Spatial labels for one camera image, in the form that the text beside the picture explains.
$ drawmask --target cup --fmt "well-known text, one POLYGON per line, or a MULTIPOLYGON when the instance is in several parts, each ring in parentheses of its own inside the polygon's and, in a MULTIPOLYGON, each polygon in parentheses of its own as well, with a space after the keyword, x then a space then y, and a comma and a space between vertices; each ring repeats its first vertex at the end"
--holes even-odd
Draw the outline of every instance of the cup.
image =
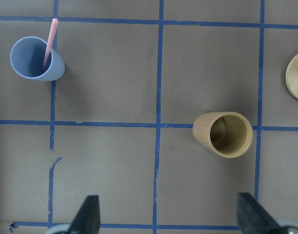
POLYGON ((197 142, 226 158, 243 155, 253 140, 250 122, 235 112, 202 114, 195 120, 192 129, 197 142))
POLYGON ((43 70, 47 42, 37 37, 25 37, 18 40, 10 54, 14 71, 23 78, 52 81, 59 79, 65 72, 65 64, 59 54, 51 49, 47 67, 43 70))

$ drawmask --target pink straw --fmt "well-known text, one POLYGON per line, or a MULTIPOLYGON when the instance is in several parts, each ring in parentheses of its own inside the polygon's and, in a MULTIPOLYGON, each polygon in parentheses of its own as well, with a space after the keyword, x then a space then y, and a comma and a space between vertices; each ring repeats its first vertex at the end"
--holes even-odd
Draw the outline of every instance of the pink straw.
POLYGON ((52 46, 53 46, 53 41, 54 41, 54 37, 55 37, 56 31, 57 31, 57 28, 58 28, 58 19, 53 19, 51 29, 50 29, 50 33, 48 35, 46 50, 45 50, 45 57, 44 57, 44 62, 43 62, 43 71, 45 71, 45 68, 46 68, 46 65, 47 65, 48 56, 50 55, 50 51, 51 51, 52 46))

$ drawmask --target wooden disc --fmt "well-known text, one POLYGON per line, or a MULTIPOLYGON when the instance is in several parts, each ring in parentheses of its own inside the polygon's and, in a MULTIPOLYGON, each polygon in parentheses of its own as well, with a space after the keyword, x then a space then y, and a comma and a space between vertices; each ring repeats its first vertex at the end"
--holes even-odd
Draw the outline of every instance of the wooden disc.
POLYGON ((298 54, 290 61, 285 74, 286 85, 298 100, 298 54))

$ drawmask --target blue tape grid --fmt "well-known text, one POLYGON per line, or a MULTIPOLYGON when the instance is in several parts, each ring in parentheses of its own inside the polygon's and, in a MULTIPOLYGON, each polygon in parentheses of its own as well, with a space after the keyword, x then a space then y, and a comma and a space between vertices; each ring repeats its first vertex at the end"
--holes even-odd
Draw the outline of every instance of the blue tape grid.
MULTIPOLYGON (((156 123, 122 123, 122 122, 75 122, 75 121, 55 121, 55 92, 56 82, 51 83, 51 120, 0 120, 0 124, 13 125, 40 125, 50 126, 50 150, 54 148, 55 126, 96 126, 96 127, 137 127, 137 128, 156 128, 155 143, 155 167, 154 167, 154 191, 153 191, 153 214, 152 225, 140 224, 101 224, 102 228, 128 228, 128 229, 152 229, 156 234, 157 229, 178 229, 178 230, 239 230, 237 226, 202 226, 202 225, 158 225, 157 224, 157 176, 159 170, 160 157, 160 133, 161 128, 192 128, 192 124, 182 123, 161 123, 161 83, 162 83, 162 50, 163 50, 163 28, 164 25, 196 25, 196 26, 218 26, 218 27, 248 27, 260 29, 260 50, 259 50, 259 86, 258 86, 258 120, 257 126, 252 126, 257 131, 256 146, 256 167, 255 167, 255 188, 254 197, 258 199, 259 193, 259 173, 261 157, 261 133, 262 131, 298 131, 298 127, 279 127, 262 126, 262 83, 263 83, 263 52, 264 52, 264 29, 294 29, 298 30, 298 25, 283 24, 265 24, 265 1, 261 0, 261 19, 260 23, 237 23, 237 22, 207 22, 207 21, 176 21, 164 20, 164 0, 160 0, 159 19, 98 19, 98 18, 71 18, 58 17, 59 0, 54 1, 53 17, 10 17, 0 16, 0 20, 19 20, 19 21, 50 21, 52 18, 58 18, 59 21, 70 22, 95 22, 95 23, 124 23, 124 24, 158 24, 158 64, 157 64, 157 100, 156 100, 156 123)), ((57 49, 57 35, 53 47, 57 49)), ((53 223, 53 191, 54 191, 54 166, 61 158, 53 164, 49 172, 49 214, 48 222, 14 222, 10 226, 33 226, 33 227, 51 227, 53 223)))

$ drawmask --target cup rim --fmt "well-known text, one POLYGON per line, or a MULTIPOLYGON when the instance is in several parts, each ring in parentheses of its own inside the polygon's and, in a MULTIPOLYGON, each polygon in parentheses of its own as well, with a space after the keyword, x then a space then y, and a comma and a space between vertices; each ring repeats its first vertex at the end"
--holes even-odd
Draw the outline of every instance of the cup rim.
POLYGON ((41 77, 45 76, 45 75, 48 73, 48 71, 50 70, 50 68, 52 67, 52 65, 53 65, 53 48, 51 48, 51 53, 50 53, 50 55, 51 55, 51 59, 52 59, 52 60, 51 60, 51 64, 50 64, 50 66, 48 67, 48 69, 47 69, 44 73, 42 73, 41 75, 39 75, 39 76, 37 76, 37 77, 27 77, 27 76, 24 76, 24 75, 20 74, 16 69, 14 69, 14 64, 13 64, 13 61, 12 61, 12 54, 13 54, 13 52, 14 52, 13 49, 15 48, 15 46, 18 45, 22 40, 25 40, 25 39, 28 39, 28 38, 38 39, 38 40, 44 42, 45 45, 47 45, 47 42, 46 42, 45 40, 43 40, 42 38, 35 37, 35 36, 28 36, 28 37, 21 38, 21 39, 19 39, 18 41, 16 41, 16 43, 13 45, 13 47, 12 47, 12 49, 11 49, 11 53, 10 53, 9 58, 10 58, 10 62, 11 62, 11 65, 12 65, 13 70, 14 70, 19 76, 21 76, 21 77, 23 77, 23 78, 26 78, 26 79, 38 79, 38 78, 41 78, 41 77))
POLYGON ((253 142, 253 128, 252 128, 251 123, 248 121, 248 119, 245 116, 243 116, 243 115, 241 115, 239 113, 236 113, 236 112, 224 112, 224 113, 222 113, 221 115, 215 117, 212 120, 211 125, 210 125, 210 128, 209 128, 209 131, 207 133, 207 136, 208 136, 208 139, 209 139, 209 144, 210 144, 212 150, 216 154, 218 154, 221 157, 225 157, 225 158, 236 158, 236 157, 240 157, 243 154, 245 154, 248 151, 248 149, 251 147, 251 144, 253 142), (224 154, 224 153, 218 151, 214 147, 214 145, 213 145, 213 143, 211 141, 211 138, 210 138, 210 132, 211 132, 211 129, 212 129, 212 126, 213 126, 214 122, 216 120, 218 120, 219 118, 224 117, 224 116, 235 116, 235 117, 238 117, 245 124, 246 130, 247 130, 246 139, 245 139, 245 141, 243 143, 243 146, 237 152, 232 153, 232 154, 224 154))

